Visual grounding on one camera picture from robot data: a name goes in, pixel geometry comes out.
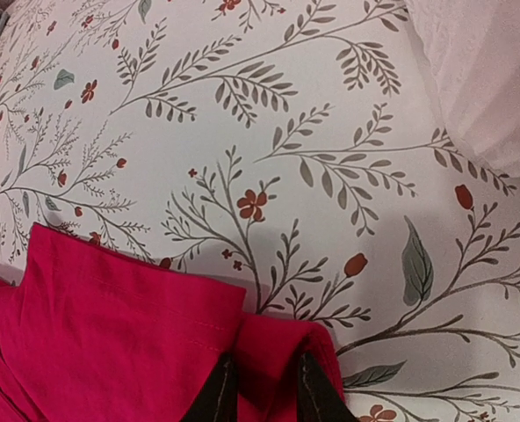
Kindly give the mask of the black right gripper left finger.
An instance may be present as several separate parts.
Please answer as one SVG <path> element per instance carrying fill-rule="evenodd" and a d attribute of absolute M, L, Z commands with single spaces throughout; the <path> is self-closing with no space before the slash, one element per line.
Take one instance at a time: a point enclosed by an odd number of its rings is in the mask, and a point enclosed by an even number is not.
<path fill-rule="evenodd" d="M 237 397 L 238 370 L 233 356 L 223 353 L 182 417 L 182 421 L 235 422 Z"/>

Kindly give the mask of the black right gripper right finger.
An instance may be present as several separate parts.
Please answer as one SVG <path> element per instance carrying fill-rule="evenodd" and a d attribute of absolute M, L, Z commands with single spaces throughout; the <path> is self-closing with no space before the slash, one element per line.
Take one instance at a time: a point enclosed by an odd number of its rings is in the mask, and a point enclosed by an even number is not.
<path fill-rule="evenodd" d="M 353 422 L 353 414 L 311 353 L 302 354 L 299 360 L 297 420 Z"/>

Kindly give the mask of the magenta t-shirt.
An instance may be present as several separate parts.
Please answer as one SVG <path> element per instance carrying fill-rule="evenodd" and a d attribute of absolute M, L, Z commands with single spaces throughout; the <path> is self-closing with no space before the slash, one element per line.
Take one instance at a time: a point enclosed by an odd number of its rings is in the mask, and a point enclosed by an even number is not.
<path fill-rule="evenodd" d="M 241 421 L 296 419 L 303 353 L 342 390 L 323 326 L 245 296 L 34 225 L 21 283 L 0 278 L 0 421 L 179 421 L 223 353 Z"/>

